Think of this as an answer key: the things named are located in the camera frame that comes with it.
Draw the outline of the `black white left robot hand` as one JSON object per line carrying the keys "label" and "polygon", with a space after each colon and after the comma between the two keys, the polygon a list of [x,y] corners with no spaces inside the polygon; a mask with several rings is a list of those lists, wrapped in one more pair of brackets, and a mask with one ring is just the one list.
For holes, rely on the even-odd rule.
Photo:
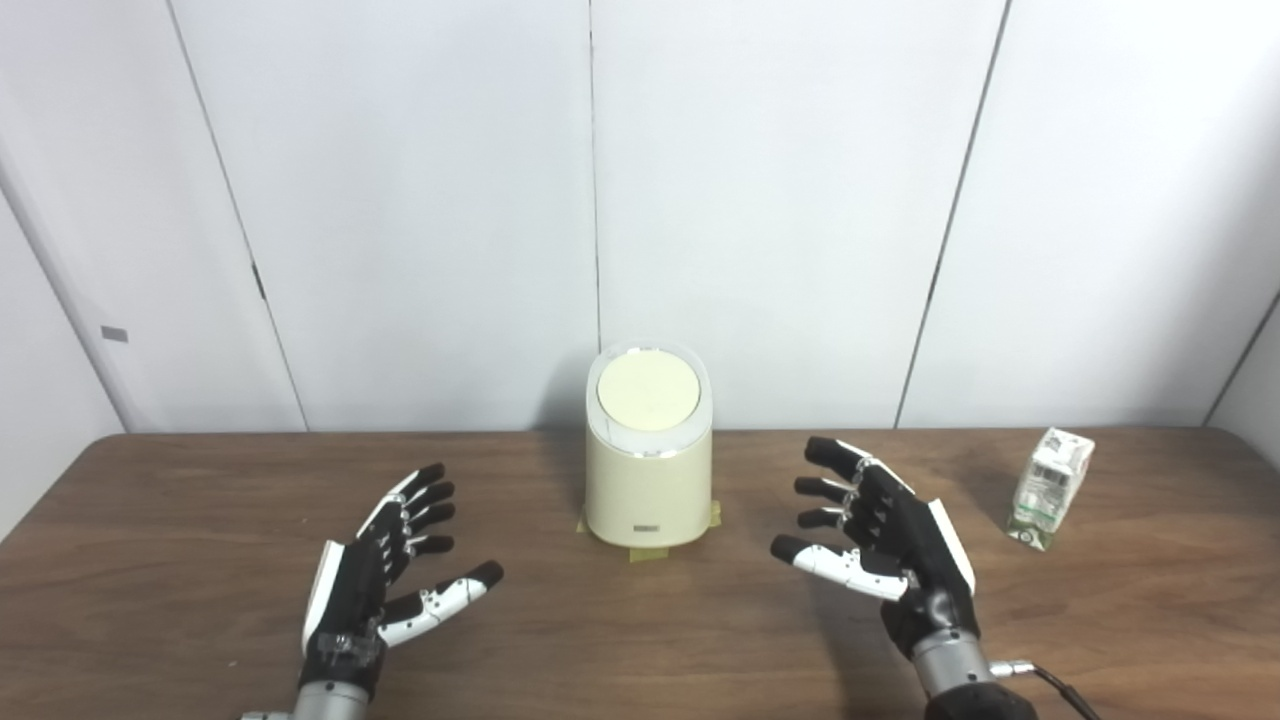
{"label": "black white left robot hand", "polygon": [[411,471],[375,502],[348,542],[321,552],[301,633],[296,719],[361,719],[378,693],[389,651],[439,628],[506,575],[497,561],[435,585],[389,597],[412,561],[454,541],[429,527],[456,514],[440,462]]}

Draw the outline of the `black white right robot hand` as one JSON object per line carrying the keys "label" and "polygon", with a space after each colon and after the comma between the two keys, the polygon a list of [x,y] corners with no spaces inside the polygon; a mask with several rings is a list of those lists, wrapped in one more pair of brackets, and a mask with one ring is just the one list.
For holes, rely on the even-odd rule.
{"label": "black white right robot hand", "polygon": [[803,529],[833,528],[851,546],[777,536],[780,561],[846,589],[881,600],[886,633],[906,657],[936,634],[979,639],[975,574],[942,502],[925,501],[872,454],[813,436],[805,460],[836,474],[799,477],[797,495],[828,500],[797,515]]}

